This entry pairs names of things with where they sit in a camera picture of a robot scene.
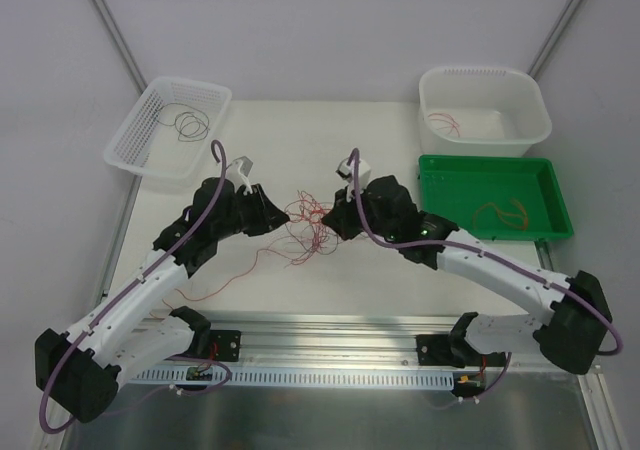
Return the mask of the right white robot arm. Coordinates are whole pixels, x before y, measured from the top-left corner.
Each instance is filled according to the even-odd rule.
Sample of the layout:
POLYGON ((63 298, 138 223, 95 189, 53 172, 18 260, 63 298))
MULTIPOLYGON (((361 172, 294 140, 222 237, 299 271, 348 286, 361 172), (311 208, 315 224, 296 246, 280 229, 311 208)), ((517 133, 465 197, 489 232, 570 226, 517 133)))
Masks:
POLYGON ((607 335, 615 342, 611 354, 622 350, 594 275, 568 276, 494 250, 454 222, 418 210, 394 176, 363 184, 349 170, 338 174, 347 185, 336 192, 322 222, 342 240, 365 233, 412 263, 469 280, 521 310, 506 316, 462 314, 447 335, 428 340, 428 358, 463 368, 483 357, 540 354, 566 372, 584 375, 596 357, 607 355, 602 347, 607 335))

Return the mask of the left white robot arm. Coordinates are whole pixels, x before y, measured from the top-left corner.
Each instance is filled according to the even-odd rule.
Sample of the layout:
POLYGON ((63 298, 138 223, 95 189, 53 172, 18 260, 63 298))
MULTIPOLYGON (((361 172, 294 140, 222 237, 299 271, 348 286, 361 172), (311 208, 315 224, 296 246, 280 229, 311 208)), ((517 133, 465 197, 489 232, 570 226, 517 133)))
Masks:
POLYGON ((49 402, 64 408, 72 422, 89 423, 109 408, 126 383, 161 361, 183 356, 207 362, 213 354, 211 325, 187 306, 172 310, 149 330, 135 330, 168 293, 217 254, 222 240, 238 234, 261 236, 288 221, 259 184, 204 180, 191 205, 160 233, 123 288, 66 331, 47 329, 36 339, 43 429, 55 431, 47 422, 49 402))

